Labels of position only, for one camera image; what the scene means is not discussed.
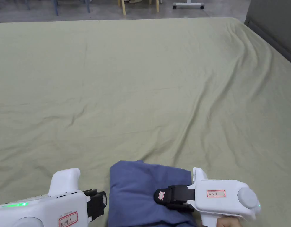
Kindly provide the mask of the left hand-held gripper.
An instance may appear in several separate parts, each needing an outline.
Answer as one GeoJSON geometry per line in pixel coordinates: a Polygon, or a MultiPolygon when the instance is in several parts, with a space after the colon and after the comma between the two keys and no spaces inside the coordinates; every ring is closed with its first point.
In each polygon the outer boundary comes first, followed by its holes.
{"type": "Polygon", "coordinates": [[[0,205],[0,227],[87,227],[104,215],[105,191],[81,191],[79,168],[56,172],[45,195],[0,205]]]}

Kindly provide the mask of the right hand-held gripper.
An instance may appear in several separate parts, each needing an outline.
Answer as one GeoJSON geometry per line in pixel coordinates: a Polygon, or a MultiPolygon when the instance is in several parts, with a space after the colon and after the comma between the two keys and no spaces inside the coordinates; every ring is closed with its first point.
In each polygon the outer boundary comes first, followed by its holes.
{"type": "Polygon", "coordinates": [[[256,193],[243,182],[228,179],[208,179],[201,168],[193,168],[193,184],[171,185],[157,189],[154,201],[166,205],[170,210],[183,213],[198,211],[202,224],[216,227],[217,219],[225,216],[252,221],[260,213],[260,202],[256,193]],[[193,196],[187,200],[187,191],[193,196]]]}

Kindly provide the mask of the person's right hand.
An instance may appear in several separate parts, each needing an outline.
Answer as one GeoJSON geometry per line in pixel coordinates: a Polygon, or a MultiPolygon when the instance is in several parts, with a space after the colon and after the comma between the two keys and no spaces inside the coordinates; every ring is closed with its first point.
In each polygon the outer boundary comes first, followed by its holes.
{"type": "Polygon", "coordinates": [[[217,219],[216,227],[242,227],[242,225],[235,217],[222,217],[217,219]]]}

